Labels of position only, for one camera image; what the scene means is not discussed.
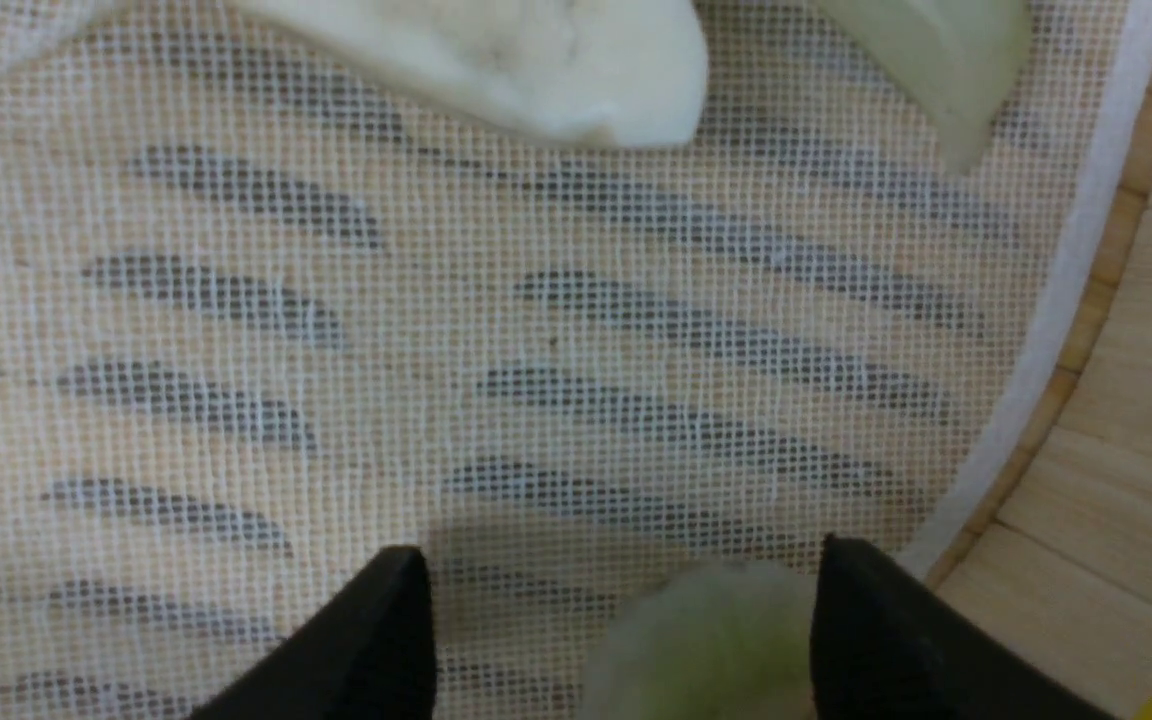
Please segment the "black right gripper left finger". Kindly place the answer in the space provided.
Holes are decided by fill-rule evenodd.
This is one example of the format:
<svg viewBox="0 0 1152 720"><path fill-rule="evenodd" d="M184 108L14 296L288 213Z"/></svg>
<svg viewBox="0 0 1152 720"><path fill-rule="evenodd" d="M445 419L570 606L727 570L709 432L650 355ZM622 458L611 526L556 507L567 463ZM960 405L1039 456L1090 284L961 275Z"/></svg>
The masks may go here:
<svg viewBox="0 0 1152 720"><path fill-rule="evenodd" d="M430 719L433 585L420 547L387 546L192 719Z"/></svg>

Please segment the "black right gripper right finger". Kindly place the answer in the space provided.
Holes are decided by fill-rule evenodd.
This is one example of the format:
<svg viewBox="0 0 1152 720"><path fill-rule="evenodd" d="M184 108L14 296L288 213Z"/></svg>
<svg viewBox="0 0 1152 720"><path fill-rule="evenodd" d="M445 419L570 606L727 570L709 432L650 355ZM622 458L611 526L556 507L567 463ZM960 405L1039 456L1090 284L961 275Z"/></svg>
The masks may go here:
<svg viewBox="0 0 1152 720"><path fill-rule="evenodd" d="M823 541L810 632L820 719L1105 719L858 537Z"/></svg>

